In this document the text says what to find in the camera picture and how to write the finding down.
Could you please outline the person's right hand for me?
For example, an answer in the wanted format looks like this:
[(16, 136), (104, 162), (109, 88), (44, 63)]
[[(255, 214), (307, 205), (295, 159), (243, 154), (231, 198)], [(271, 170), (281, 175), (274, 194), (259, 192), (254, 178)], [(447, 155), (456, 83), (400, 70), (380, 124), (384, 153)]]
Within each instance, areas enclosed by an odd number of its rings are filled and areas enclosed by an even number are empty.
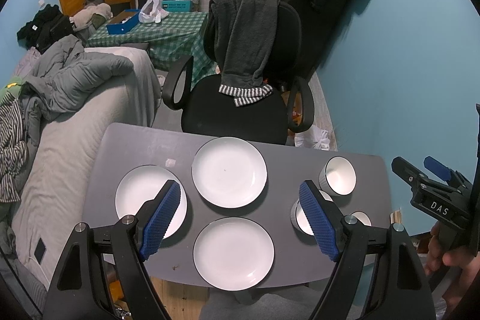
[(443, 250), (438, 240), (439, 230), (440, 222), (437, 222), (430, 231), (432, 238), (428, 245), (424, 271), (429, 276), (434, 271), (437, 271), (440, 266), (461, 268), (460, 276), (451, 283), (443, 295), (448, 307), (455, 308), (467, 293), (479, 272), (479, 255), (474, 257), (466, 247), (460, 247), (451, 251)]

